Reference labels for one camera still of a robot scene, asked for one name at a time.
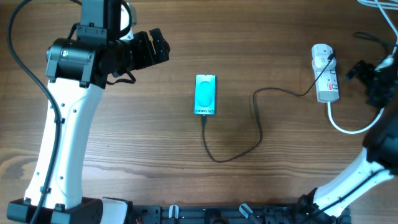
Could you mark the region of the smartphone with blue screen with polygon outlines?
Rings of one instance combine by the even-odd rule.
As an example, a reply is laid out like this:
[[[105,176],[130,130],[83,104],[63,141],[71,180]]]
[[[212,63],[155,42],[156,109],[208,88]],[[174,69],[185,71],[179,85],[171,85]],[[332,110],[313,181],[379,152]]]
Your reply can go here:
[[[198,74],[195,77],[193,113],[214,115],[216,112],[216,75]]]

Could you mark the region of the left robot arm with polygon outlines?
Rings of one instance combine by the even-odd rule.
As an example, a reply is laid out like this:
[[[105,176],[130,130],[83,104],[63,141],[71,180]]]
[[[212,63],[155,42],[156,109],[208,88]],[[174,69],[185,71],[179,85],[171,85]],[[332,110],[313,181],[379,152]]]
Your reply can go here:
[[[8,219],[21,223],[137,223],[128,200],[83,196],[82,170],[95,111],[108,76],[135,83],[133,70],[169,59],[160,29],[133,33],[135,10],[126,1],[81,1],[81,20],[46,53],[48,111],[39,158],[25,195],[9,202]]]

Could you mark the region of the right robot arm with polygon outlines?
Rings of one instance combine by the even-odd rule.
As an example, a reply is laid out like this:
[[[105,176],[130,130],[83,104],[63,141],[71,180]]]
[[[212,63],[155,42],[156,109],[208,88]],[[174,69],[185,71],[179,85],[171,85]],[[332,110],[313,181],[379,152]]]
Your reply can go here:
[[[369,104],[384,111],[363,139],[359,156],[335,179],[307,197],[302,223],[333,223],[352,202],[397,177],[397,56],[367,79]]]

